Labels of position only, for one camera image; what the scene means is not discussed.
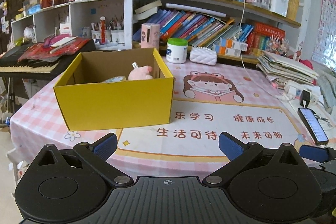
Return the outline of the pink plush chick toy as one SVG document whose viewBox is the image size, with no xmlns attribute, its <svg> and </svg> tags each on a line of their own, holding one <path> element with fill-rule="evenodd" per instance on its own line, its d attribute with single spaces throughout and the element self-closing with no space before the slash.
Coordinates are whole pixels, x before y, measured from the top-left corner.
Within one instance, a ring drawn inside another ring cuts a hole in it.
<svg viewBox="0 0 336 224">
<path fill-rule="evenodd" d="M 132 66 L 133 70 L 128 75 L 128 81 L 153 79 L 153 76 L 151 75 L 153 68 L 151 66 L 145 65 L 143 67 L 139 67 L 136 62 L 133 62 Z"/>
</svg>

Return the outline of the smartphone with lit screen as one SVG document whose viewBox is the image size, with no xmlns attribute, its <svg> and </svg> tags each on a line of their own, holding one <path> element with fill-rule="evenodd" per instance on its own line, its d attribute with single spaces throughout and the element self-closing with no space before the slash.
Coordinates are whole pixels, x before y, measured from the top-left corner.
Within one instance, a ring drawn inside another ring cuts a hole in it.
<svg viewBox="0 0 336 224">
<path fill-rule="evenodd" d="M 298 114 L 316 145 L 324 145 L 329 139 L 315 116 L 315 112 L 309 108 L 298 108 Z"/>
</svg>

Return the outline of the pink checkered tablecloth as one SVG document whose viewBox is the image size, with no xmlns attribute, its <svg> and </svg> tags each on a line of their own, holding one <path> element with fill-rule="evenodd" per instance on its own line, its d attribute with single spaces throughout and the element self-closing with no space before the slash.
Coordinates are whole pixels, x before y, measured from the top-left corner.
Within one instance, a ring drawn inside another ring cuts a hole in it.
<svg viewBox="0 0 336 224">
<path fill-rule="evenodd" d="M 271 96 L 278 99 L 278 92 L 271 87 Z M 61 115 L 56 97 L 54 84 L 49 83 L 41 91 L 28 100 L 24 106 L 11 118 L 11 140 L 21 154 L 22 159 L 31 162 L 41 148 L 46 144 L 54 144 L 60 149 L 71 148 L 81 141 L 92 143 L 107 134 L 107 130 L 70 131 Z M 118 130 L 110 131 L 117 135 Z M 109 158 L 109 163 L 130 176 L 206 176 L 228 162 L 207 169 L 163 169 L 145 165 L 136 165 L 125 161 L 117 151 Z"/>
</svg>

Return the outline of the white power strip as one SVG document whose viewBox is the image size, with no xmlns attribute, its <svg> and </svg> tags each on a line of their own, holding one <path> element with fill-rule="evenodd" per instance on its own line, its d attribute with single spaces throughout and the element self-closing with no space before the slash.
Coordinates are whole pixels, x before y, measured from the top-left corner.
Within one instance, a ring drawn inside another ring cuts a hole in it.
<svg viewBox="0 0 336 224">
<path fill-rule="evenodd" d="M 307 84 L 298 84 L 292 80 L 286 82 L 284 87 L 284 92 L 286 96 L 293 99 L 300 99 L 303 92 L 308 92 L 310 95 L 309 104 L 316 105 L 319 102 L 319 98 L 321 96 L 321 89 L 318 86 L 307 85 Z"/>
</svg>

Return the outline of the stack of papers and booklets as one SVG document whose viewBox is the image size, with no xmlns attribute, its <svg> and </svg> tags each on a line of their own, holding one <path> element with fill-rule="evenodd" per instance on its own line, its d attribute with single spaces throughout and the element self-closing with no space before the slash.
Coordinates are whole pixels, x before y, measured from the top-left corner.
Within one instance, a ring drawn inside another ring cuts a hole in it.
<svg viewBox="0 0 336 224">
<path fill-rule="evenodd" d="M 288 81 L 314 85 L 319 78 L 319 74 L 305 64 L 275 53 L 263 51 L 257 59 L 257 67 L 279 89 L 283 89 Z"/>
</svg>

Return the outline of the black electronic keyboard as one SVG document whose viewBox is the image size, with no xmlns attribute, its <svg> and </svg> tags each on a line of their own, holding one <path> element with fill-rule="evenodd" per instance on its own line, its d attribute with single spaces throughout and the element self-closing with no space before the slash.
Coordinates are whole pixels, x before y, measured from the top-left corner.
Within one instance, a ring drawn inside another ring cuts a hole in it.
<svg viewBox="0 0 336 224">
<path fill-rule="evenodd" d="M 1 76 L 52 80 L 64 72 L 79 53 L 94 50 L 93 40 L 83 38 L 76 38 L 54 53 L 42 43 L 15 47 L 1 57 Z"/>
</svg>

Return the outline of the orange white box lower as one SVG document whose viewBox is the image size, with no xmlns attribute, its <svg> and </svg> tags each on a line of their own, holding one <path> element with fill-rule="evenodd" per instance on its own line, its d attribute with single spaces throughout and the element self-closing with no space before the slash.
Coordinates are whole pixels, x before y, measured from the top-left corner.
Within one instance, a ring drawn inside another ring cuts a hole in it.
<svg viewBox="0 0 336 224">
<path fill-rule="evenodd" d="M 233 57 L 240 57 L 240 50 L 236 50 L 233 48 L 227 48 L 227 47 L 222 47 L 219 45 L 214 45 L 213 50 L 220 55 L 226 55 L 226 56 L 233 56 Z"/>
</svg>

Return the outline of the orange white box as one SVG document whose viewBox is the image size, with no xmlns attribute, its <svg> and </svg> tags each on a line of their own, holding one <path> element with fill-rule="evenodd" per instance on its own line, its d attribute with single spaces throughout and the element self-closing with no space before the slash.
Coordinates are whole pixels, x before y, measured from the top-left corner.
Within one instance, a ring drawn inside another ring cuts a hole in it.
<svg viewBox="0 0 336 224">
<path fill-rule="evenodd" d="M 233 56 L 233 57 L 240 57 L 240 50 L 236 50 L 233 48 L 227 48 L 227 47 L 222 47 L 219 45 L 214 45 L 213 50 L 220 55 L 226 55 L 226 56 Z"/>
<path fill-rule="evenodd" d="M 243 52 L 246 52 L 248 48 L 247 43 L 239 42 L 239 41 L 232 40 L 232 39 L 225 39 L 225 38 L 220 38 L 220 46 L 223 48 L 241 50 Z"/>
</svg>

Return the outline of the red books group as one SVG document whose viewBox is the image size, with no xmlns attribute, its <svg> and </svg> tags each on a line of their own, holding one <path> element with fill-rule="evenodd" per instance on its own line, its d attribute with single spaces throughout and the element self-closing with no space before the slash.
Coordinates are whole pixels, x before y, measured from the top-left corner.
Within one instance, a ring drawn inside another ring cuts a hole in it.
<svg viewBox="0 0 336 224">
<path fill-rule="evenodd" d="M 247 54 L 258 56 L 262 51 L 270 51 L 272 39 L 281 41 L 285 38 L 285 31 L 262 22 L 248 21 L 252 31 L 247 38 Z"/>
</svg>

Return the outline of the orange white box upper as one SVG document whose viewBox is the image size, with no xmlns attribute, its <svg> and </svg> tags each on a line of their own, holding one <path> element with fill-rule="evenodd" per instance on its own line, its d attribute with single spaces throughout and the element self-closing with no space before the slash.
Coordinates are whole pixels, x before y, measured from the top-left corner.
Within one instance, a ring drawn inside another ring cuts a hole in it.
<svg viewBox="0 0 336 224">
<path fill-rule="evenodd" d="M 225 38 L 220 38 L 220 46 L 223 48 L 241 50 L 243 52 L 246 52 L 248 48 L 247 43 L 239 42 L 239 41 L 232 40 L 232 39 L 225 39 Z"/>
</svg>

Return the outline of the red cloth on keyboard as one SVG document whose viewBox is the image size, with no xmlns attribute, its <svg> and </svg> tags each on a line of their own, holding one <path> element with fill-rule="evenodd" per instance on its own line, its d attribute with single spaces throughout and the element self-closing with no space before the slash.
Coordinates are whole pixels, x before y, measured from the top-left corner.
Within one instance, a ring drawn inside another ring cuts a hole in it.
<svg viewBox="0 0 336 224">
<path fill-rule="evenodd" d="M 43 43 L 34 44 L 25 50 L 18 61 L 40 60 L 51 63 L 65 55 L 75 55 L 80 51 L 94 51 L 95 49 L 92 39 L 66 37 L 49 47 L 44 46 Z"/>
</svg>

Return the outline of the white pen holder cups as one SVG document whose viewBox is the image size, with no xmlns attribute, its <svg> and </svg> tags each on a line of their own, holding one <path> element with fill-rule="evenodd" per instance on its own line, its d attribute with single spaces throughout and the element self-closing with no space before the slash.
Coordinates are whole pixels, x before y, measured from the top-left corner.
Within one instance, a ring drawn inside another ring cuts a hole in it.
<svg viewBox="0 0 336 224">
<path fill-rule="evenodd" d="M 95 43 L 102 44 L 101 31 L 91 31 L 92 39 Z M 117 43 L 124 44 L 124 31 L 123 30 L 105 30 L 105 44 Z"/>
</svg>

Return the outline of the white jar green lid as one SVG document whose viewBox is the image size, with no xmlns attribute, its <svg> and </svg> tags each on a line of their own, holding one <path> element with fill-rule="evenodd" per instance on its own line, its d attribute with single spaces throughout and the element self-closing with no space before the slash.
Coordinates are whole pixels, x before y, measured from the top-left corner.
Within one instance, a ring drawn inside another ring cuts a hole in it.
<svg viewBox="0 0 336 224">
<path fill-rule="evenodd" d="M 166 59 L 170 63 L 183 64 L 187 59 L 188 41 L 180 38 L 169 38 L 167 41 Z"/>
</svg>

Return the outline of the row of leaning books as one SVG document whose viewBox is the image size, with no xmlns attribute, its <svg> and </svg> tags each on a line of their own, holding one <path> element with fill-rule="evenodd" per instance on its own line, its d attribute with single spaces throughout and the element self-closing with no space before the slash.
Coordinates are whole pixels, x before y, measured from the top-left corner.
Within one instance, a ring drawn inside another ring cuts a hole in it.
<svg viewBox="0 0 336 224">
<path fill-rule="evenodd" d="M 166 45 L 170 38 L 185 39 L 191 47 L 214 49 L 224 40 L 245 43 L 254 27 L 246 23 L 234 23 L 210 15 L 159 9 L 146 24 L 159 24 L 159 41 Z"/>
</svg>

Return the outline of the pink cylindrical container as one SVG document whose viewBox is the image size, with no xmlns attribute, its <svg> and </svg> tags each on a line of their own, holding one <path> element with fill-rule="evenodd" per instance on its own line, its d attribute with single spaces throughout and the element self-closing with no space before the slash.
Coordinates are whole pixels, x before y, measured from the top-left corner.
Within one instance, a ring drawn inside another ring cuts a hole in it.
<svg viewBox="0 0 336 224">
<path fill-rule="evenodd" d="M 160 25 L 144 23 L 141 26 L 141 48 L 156 48 L 159 50 Z"/>
</svg>

